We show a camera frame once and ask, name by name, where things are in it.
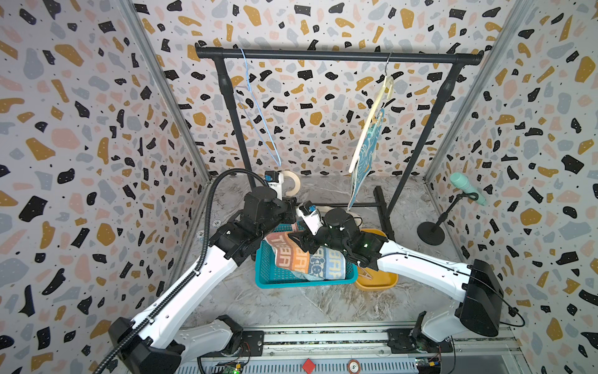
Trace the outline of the black clothes rack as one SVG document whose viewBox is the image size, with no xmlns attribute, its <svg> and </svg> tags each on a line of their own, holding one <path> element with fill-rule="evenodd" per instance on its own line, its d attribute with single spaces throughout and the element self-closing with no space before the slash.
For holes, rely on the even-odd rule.
<svg viewBox="0 0 598 374">
<path fill-rule="evenodd" d="M 360 52 L 360 51 L 289 51 L 289 50 L 242 50 L 241 48 L 218 48 L 195 46 L 197 57 L 209 59 L 216 67 L 217 82 L 224 102 L 230 115 L 231 124 L 237 139 L 241 160 L 244 170 L 251 171 L 252 163 L 249 160 L 248 149 L 244 140 L 244 133 L 241 129 L 241 121 L 238 116 L 234 100 L 234 86 L 227 71 L 226 59 L 258 59 L 258 60 L 309 60 L 309 61 L 337 61 L 337 62 L 399 62 L 399 63 L 446 63 L 451 65 L 447 77 L 437 94 L 436 101 L 431 108 L 431 114 L 424 130 L 422 131 L 411 158 L 403 172 L 401 179 L 395 189 L 389 203 L 385 201 L 382 188 L 377 186 L 374 191 L 375 201 L 373 203 L 359 203 L 358 207 L 375 207 L 378 211 L 378 220 L 382 231 L 390 239 L 395 238 L 395 232 L 391 224 L 391 214 L 399 199 L 417 160 L 428 142 L 431 131 L 439 115 L 442 113 L 446 103 L 453 95 L 461 71 L 470 65 L 480 65 L 484 58 L 484 51 L 474 54 L 409 54 L 395 53 L 390 51 L 386 54 L 381 52 Z"/>
</svg>

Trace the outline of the peach clothespin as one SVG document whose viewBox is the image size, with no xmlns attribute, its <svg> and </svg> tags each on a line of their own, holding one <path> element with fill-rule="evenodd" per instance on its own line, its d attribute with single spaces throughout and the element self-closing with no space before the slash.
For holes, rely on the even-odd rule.
<svg viewBox="0 0 598 374">
<path fill-rule="evenodd" d="M 362 277 L 366 281 L 372 280 L 372 276 L 369 274 L 369 272 L 367 272 L 366 270 L 363 270 L 363 269 L 360 269 L 360 277 Z"/>
</svg>

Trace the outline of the mint green microphone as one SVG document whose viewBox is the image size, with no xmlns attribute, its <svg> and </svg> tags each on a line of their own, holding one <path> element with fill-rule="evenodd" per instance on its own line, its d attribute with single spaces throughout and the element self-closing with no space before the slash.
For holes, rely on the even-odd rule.
<svg viewBox="0 0 598 374">
<path fill-rule="evenodd" d="M 477 194 L 476 202 L 481 206 L 487 205 L 486 198 L 481 194 L 481 191 L 477 187 L 471 184 L 470 180 L 465 174 L 454 172 L 450 175 L 450 181 L 455 188 L 462 190 L 464 193 Z"/>
</svg>

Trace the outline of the red diamond sticker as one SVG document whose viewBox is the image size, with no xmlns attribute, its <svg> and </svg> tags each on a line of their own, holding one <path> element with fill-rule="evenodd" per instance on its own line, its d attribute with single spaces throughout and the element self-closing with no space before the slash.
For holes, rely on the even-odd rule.
<svg viewBox="0 0 598 374">
<path fill-rule="evenodd" d="M 302 369 L 306 374 L 313 374 L 313 372 L 316 370 L 316 364 L 308 358 L 303 363 Z"/>
</svg>

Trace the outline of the black microphone stand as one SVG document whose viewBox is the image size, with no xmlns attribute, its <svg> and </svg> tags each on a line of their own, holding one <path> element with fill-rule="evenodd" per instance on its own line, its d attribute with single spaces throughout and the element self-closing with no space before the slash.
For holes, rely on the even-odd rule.
<svg viewBox="0 0 598 374">
<path fill-rule="evenodd" d="M 460 193 L 456 196 L 449 207 L 440 214 L 436 222 L 426 221 L 417 227 L 418 238 L 424 243 L 431 246 L 439 246 L 445 241 L 445 232 L 441 228 L 442 224 L 447 220 L 451 210 L 458 204 L 461 199 L 469 199 L 477 202 L 481 195 L 479 193 Z"/>
</svg>

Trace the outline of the round red white sticker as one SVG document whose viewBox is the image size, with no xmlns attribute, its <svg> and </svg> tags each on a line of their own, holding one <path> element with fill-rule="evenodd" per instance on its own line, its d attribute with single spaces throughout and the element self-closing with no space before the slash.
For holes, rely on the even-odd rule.
<svg viewBox="0 0 598 374">
<path fill-rule="evenodd" d="M 349 374 L 359 374 L 361 372 L 361 364 L 358 360 L 352 359 L 347 363 L 347 372 Z"/>
</svg>

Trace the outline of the teal jellyfish pattern towel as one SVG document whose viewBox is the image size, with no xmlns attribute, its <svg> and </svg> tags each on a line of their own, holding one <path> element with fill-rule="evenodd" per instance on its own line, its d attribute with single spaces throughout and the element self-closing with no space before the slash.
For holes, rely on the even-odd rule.
<svg viewBox="0 0 598 374">
<path fill-rule="evenodd" d="M 359 190 L 366 177 L 372 171 L 372 163 L 375 159 L 378 139 L 382 133 L 384 118 L 385 110 L 381 109 L 378 115 L 373 117 L 366 132 L 364 143 L 359 147 L 358 160 L 351 172 L 351 198 L 347 205 L 347 210 L 350 210 L 356 204 Z"/>
</svg>

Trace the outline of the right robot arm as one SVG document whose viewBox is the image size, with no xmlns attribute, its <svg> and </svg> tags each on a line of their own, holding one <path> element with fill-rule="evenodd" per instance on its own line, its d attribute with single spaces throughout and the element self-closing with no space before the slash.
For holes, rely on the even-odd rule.
<svg viewBox="0 0 598 374">
<path fill-rule="evenodd" d="M 321 215 L 313 206 L 299 207 L 295 214 L 306 229 L 291 239 L 303 251 L 333 249 L 360 268 L 408 277 L 451 298 L 442 308 L 418 316 L 411 331 L 415 341 L 439 343 L 467 331 L 486 338 L 498 335 L 504 292 L 488 263 L 456 263 L 408 249 L 359 229 L 354 216 L 342 208 Z"/>
</svg>

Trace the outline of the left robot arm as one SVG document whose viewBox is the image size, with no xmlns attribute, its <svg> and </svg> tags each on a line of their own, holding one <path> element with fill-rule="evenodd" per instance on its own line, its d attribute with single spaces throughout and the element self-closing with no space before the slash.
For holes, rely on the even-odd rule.
<svg viewBox="0 0 598 374">
<path fill-rule="evenodd" d="M 114 322 L 109 335 L 129 372 L 174 373 L 180 364 L 206 354 L 236 354 L 243 329 L 229 316 L 186 333 L 180 329 L 202 300 L 257 252 L 267 235 L 280 224 L 296 221 L 296 207 L 294 197 L 280 199 L 269 187 L 255 188 L 166 293 L 135 318 Z"/>
</svg>

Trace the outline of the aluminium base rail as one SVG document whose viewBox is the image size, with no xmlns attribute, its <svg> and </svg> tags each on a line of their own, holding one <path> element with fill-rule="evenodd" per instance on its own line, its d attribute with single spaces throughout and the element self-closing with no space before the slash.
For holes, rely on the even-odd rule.
<svg viewBox="0 0 598 374">
<path fill-rule="evenodd" d="M 495 338 L 460 333 L 439 343 L 411 337 L 411 324 L 312 324 L 242 327 L 234 355 L 206 354 L 180 364 L 174 373 L 348 373 L 358 360 L 360 373 L 529 373 L 511 330 Z"/>
</svg>

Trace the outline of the orange patterned towel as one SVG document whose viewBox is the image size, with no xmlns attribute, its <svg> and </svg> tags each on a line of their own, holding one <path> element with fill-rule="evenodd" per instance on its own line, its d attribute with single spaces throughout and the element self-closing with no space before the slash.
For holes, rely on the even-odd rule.
<svg viewBox="0 0 598 374">
<path fill-rule="evenodd" d="M 266 236 L 271 247 L 276 267 L 300 274 L 315 275 L 310 271 L 311 255 L 304 252 L 289 238 L 289 232 L 274 232 Z"/>
</svg>

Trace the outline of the light blue wire hanger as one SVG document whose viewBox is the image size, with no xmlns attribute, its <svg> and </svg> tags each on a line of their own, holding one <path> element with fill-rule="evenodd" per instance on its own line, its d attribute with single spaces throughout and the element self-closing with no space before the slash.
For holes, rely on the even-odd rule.
<svg viewBox="0 0 598 374">
<path fill-rule="evenodd" d="M 251 107 L 247 104 L 247 102 L 245 102 L 241 106 L 241 109 L 243 110 L 247 120 L 249 120 L 250 123 L 252 123 L 252 129 L 255 130 L 255 134 L 257 135 L 259 142 L 266 148 L 266 152 L 269 154 L 270 158 L 275 163 L 275 165 L 281 168 L 282 159 L 280 157 L 280 153 L 277 149 L 276 142 L 273 139 L 273 135 L 269 131 L 266 116 L 263 113 L 263 109 L 260 106 L 258 98 L 252 87 L 249 60 L 243 48 L 240 48 L 239 51 L 241 53 L 245 69 L 244 90 L 247 91 L 247 94 L 249 95 L 249 100 L 253 104 L 253 106 Z"/>
</svg>

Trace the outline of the teal plastic basket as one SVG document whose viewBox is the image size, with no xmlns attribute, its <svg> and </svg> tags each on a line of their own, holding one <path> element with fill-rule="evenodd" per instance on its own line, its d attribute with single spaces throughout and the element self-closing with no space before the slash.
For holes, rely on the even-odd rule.
<svg viewBox="0 0 598 374">
<path fill-rule="evenodd" d="M 299 232 L 303 228 L 296 224 L 281 224 L 274 232 Z M 271 247 L 264 239 L 257 252 L 255 260 L 255 281 L 260 288 L 300 288 L 327 285 L 351 285 L 358 279 L 357 267 L 347 262 L 347 275 L 342 280 L 317 280 L 309 281 L 303 274 L 281 269 L 274 264 L 274 255 Z"/>
</svg>

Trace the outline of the large wooden hanger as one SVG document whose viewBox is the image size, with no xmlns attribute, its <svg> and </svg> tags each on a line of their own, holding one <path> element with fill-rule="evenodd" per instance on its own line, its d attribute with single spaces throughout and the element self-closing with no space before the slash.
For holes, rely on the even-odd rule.
<svg viewBox="0 0 598 374">
<path fill-rule="evenodd" d="M 371 147 L 373 141 L 378 139 L 378 135 L 375 135 L 375 128 L 380 122 L 384 121 L 384 110 L 386 104 L 392 99 L 393 96 L 393 86 L 395 80 L 388 73 L 388 66 L 391 57 L 392 52 L 389 53 L 389 56 L 386 59 L 382 86 L 372 104 L 368 117 L 364 122 L 364 126 L 358 140 L 358 145 L 351 159 L 349 167 L 350 173 L 355 173 L 361 164 L 368 163 L 365 160 L 366 155 L 369 153 L 369 148 Z"/>
</svg>

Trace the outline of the yellow plastic bin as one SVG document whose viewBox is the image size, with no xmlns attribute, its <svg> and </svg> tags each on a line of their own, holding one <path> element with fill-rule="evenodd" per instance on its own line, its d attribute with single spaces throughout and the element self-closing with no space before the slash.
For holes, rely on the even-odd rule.
<svg viewBox="0 0 598 374">
<path fill-rule="evenodd" d="M 372 276 L 372 280 L 364 280 L 360 277 L 360 269 L 366 270 Z M 399 276 L 384 271 L 374 271 L 369 268 L 358 268 L 358 279 L 355 286 L 361 291 L 385 291 L 394 288 L 399 280 Z"/>
</svg>

